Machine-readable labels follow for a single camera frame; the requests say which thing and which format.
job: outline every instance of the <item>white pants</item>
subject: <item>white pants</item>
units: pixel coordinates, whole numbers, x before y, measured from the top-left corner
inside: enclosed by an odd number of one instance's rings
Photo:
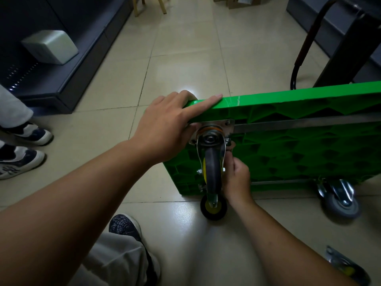
[[[22,125],[31,119],[33,111],[0,85],[0,127]]]
[[[69,286],[149,285],[152,262],[144,245],[135,238],[102,233],[83,260]]]

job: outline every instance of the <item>wooden leg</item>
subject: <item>wooden leg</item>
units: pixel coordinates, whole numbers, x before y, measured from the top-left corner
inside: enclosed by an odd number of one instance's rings
[[[134,14],[135,14],[135,17],[137,17],[139,15],[139,13],[138,13],[138,6],[136,4],[136,0],[132,0],[132,3],[134,4]]]
[[[159,1],[159,4],[160,4],[160,8],[163,11],[163,14],[166,14],[166,10],[165,10],[165,6],[164,6],[164,3],[163,3],[163,0],[158,0],[158,1]]]

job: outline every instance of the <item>person's left arm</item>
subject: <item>person's left arm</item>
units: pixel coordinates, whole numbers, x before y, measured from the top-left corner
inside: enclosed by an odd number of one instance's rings
[[[0,212],[0,284],[66,284],[134,183],[178,154],[198,127],[188,121],[221,98],[183,108],[188,91],[158,97],[133,138]]]

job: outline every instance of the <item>navy sneaker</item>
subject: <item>navy sneaker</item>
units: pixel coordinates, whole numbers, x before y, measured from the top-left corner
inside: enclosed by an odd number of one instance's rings
[[[109,232],[134,237],[136,241],[143,244],[142,231],[139,223],[134,218],[126,214],[118,214],[111,219],[109,224]],[[160,264],[157,258],[147,251],[144,244],[143,246],[145,248],[145,253],[148,260],[146,285],[156,285],[160,277]]]
[[[17,127],[3,130],[19,137],[27,143],[32,143],[37,146],[45,146],[54,139],[54,135],[50,131],[42,129],[29,121]]]
[[[46,160],[46,154],[24,146],[3,145],[2,151],[7,150],[12,155],[0,155],[0,180],[12,178],[41,166]]]

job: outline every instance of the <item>hand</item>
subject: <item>hand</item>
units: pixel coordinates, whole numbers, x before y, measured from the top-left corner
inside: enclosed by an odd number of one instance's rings
[[[243,203],[253,203],[249,167],[240,159],[233,157],[230,151],[225,153],[224,166],[222,189],[231,206],[237,209]]]
[[[200,127],[188,125],[188,121],[209,109],[222,98],[212,96],[207,100],[183,108],[189,100],[197,98],[187,90],[159,96],[145,110],[131,140],[142,149],[145,157],[153,164],[167,161],[176,156]]]

